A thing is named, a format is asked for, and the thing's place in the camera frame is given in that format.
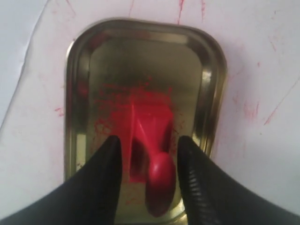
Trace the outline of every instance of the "metal tray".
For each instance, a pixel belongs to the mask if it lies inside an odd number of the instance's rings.
[[[97,104],[99,91],[109,94],[114,87],[126,90],[141,82],[151,91],[172,89],[174,160],[180,135],[191,136],[210,155],[225,77],[220,46],[201,30],[127,19],[90,26],[67,53],[65,179],[107,137],[95,131],[105,116]],[[144,205],[144,185],[128,182],[127,176],[123,174],[116,224],[187,224],[178,183],[170,210],[155,218]]]

